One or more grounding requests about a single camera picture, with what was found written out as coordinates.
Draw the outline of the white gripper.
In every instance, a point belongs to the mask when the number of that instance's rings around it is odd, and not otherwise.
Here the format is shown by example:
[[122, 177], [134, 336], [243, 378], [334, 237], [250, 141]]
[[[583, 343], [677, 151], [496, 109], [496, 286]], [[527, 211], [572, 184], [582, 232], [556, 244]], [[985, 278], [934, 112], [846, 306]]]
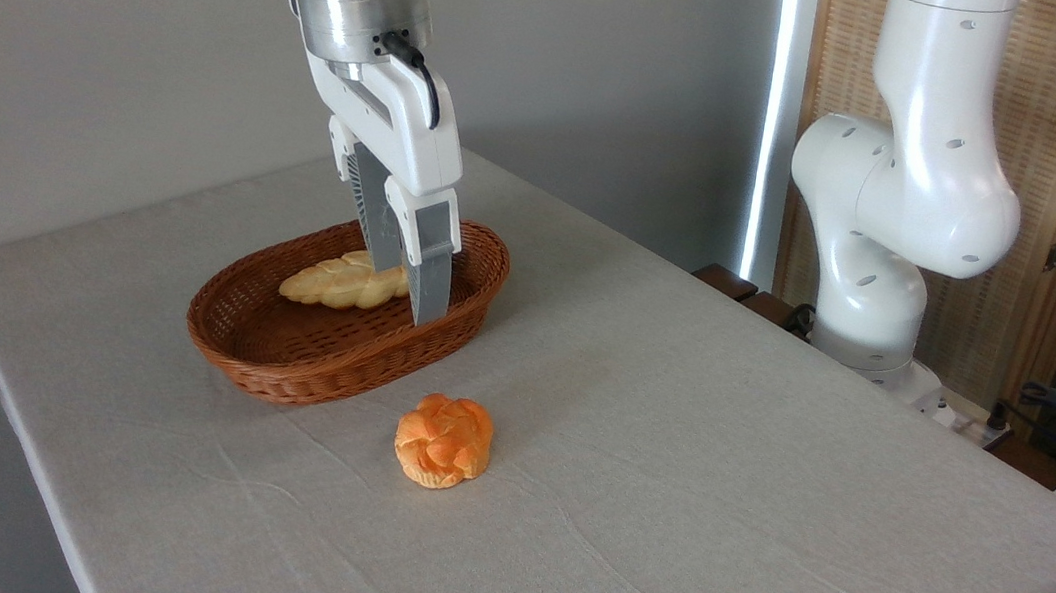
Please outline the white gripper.
[[415, 327], [444, 318], [453, 255], [463, 247], [455, 191], [463, 148], [448, 88], [431, 75], [439, 108], [434, 117], [422, 72], [399, 57], [359, 64], [357, 81], [339, 77], [310, 51], [305, 58], [329, 107], [337, 175], [358, 207], [371, 267], [384, 273], [406, 263]]

